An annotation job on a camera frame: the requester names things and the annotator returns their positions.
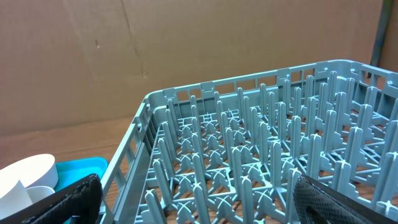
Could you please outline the white plastic cup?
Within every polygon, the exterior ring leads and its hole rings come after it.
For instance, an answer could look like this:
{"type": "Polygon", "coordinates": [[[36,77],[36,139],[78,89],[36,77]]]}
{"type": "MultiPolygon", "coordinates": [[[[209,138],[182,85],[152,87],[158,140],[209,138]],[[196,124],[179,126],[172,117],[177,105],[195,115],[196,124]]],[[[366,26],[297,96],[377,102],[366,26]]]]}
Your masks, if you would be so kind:
{"type": "Polygon", "coordinates": [[[1,219],[7,218],[32,205],[31,198],[20,180],[1,184],[1,219]]]}

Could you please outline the grey plastic bowl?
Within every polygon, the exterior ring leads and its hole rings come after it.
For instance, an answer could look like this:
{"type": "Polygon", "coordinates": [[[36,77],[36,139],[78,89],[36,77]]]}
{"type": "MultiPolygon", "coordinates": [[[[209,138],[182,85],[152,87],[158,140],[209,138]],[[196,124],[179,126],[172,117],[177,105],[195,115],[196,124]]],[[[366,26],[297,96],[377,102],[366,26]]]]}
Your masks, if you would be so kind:
{"type": "Polygon", "coordinates": [[[54,188],[58,182],[55,157],[51,154],[37,154],[14,162],[1,169],[1,177],[17,179],[25,188],[47,186],[54,188]]]}

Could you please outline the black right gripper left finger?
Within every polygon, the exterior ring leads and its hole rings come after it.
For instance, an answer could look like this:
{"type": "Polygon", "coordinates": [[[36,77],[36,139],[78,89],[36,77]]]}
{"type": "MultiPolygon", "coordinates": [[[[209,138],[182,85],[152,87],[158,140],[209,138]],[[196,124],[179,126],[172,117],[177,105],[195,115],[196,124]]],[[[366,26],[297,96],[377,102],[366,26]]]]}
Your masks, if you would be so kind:
{"type": "Polygon", "coordinates": [[[103,201],[98,174],[89,174],[71,185],[1,220],[1,223],[97,223],[103,201]]]}

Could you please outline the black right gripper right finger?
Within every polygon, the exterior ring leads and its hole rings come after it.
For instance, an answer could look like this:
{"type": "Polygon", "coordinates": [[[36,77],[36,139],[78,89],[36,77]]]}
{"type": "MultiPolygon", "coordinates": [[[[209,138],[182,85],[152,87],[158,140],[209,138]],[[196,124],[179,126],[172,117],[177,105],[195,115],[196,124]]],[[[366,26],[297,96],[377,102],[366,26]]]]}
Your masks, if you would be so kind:
{"type": "Polygon", "coordinates": [[[397,224],[307,175],[298,177],[293,198],[300,223],[397,224]]]}

